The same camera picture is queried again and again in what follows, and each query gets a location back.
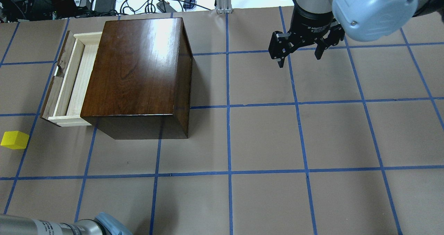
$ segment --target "box top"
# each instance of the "box top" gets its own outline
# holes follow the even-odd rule
[[[173,114],[181,18],[107,21],[81,116]]]

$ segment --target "wooden box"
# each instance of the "wooden box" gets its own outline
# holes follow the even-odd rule
[[[181,18],[67,34],[41,118],[118,140],[188,137],[192,53]]]

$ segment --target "blue plastic cover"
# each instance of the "blue plastic cover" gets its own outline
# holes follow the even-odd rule
[[[95,218],[108,229],[112,235],[133,235],[121,222],[107,213],[101,212],[95,216]]]
[[[354,40],[390,35],[415,14],[418,0],[333,0],[333,15]]]

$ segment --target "grid floor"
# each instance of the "grid floor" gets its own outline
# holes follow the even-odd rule
[[[440,234],[444,25],[414,18],[283,69],[266,51],[292,7],[0,25],[5,214],[57,222],[105,211],[134,234]],[[113,140],[38,118],[67,30],[183,17],[195,55],[190,138]]]

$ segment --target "yellow cube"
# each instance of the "yellow cube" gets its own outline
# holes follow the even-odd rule
[[[1,146],[11,149],[25,149],[29,135],[20,131],[7,131],[3,134]]]

